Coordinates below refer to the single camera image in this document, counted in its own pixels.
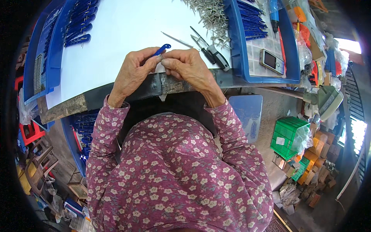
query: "green plastic crate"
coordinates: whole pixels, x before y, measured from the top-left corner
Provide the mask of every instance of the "green plastic crate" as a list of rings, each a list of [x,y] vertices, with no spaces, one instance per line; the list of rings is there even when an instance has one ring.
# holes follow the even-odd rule
[[[281,118],[276,121],[275,130],[270,143],[276,153],[278,153],[284,160],[289,160],[297,154],[296,151],[291,150],[292,142],[294,141],[296,130],[301,127],[309,127],[310,124],[306,121],[295,117]],[[276,144],[277,137],[284,138],[285,144]]]
[[[300,168],[299,170],[297,171],[297,173],[295,173],[295,175],[293,175],[291,178],[294,180],[294,181],[298,181],[299,178],[304,174],[306,168],[308,167],[309,165],[309,160],[305,157],[303,157],[300,161]]]

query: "elderly woman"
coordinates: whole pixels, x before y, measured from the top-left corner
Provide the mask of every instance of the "elderly woman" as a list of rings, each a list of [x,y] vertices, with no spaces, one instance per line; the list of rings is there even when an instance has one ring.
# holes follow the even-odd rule
[[[88,208],[97,231],[263,231],[273,214],[261,154],[195,49],[151,57],[159,47],[130,52],[94,125],[87,161]],[[137,122],[117,164],[116,137],[132,94],[160,63],[206,102],[221,152],[199,121],[171,112]]]

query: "floral shirt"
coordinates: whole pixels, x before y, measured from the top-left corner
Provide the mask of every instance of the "floral shirt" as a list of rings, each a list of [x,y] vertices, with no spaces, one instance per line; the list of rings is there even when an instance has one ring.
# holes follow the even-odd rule
[[[206,108],[223,152],[198,121],[179,114],[152,116],[129,131],[114,158],[129,104],[108,105],[95,121],[87,160],[88,209],[97,231],[263,231],[273,214],[261,154],[247,143],[226,103]]]

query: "hand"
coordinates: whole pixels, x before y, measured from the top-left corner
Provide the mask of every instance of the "hand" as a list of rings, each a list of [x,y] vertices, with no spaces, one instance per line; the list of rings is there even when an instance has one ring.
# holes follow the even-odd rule
[[[158,49],[160,48],[145,48],[140,51],[129,52],[126,55],[107,100],[110,106],[120,107],[125,98],[131,95],[142,84],[147,75],[151,71],[155,72],[157,64],[161,61],[161,57],[151,56]]]
[[[204,95],[207,103],[213,108],[225,103],[224,94],[202,60],[199,51],[194,48],[172,50],[162,57],[164,59],[161,64],[165,67],[167,75],[187,81]]]

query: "phone screen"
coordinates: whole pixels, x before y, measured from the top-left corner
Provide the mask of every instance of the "phone screen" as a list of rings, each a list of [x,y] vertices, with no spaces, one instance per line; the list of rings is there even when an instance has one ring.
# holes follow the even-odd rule
[[[264,53],[265,53],[264,63],[276,69],[276,58],[267,52]]]

